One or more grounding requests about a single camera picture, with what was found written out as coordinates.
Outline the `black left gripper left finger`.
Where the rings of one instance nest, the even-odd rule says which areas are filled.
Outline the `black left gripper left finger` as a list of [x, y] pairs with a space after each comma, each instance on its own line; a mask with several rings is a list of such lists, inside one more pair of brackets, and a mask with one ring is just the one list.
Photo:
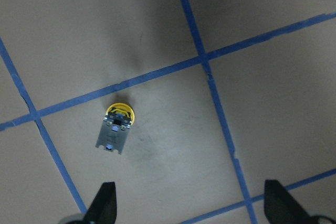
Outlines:
[[117, 219], [117, 195], [115, 182], [105, 182], [101, 185], [83, 223], [113, 224]]

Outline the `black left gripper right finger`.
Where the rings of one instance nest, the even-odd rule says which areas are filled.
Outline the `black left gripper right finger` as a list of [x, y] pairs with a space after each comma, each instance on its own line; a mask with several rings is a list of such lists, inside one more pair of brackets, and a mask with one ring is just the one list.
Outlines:
[[265, 180], [264, 213], [269, 223], [305, 223], [310, 215], [278, 181]]

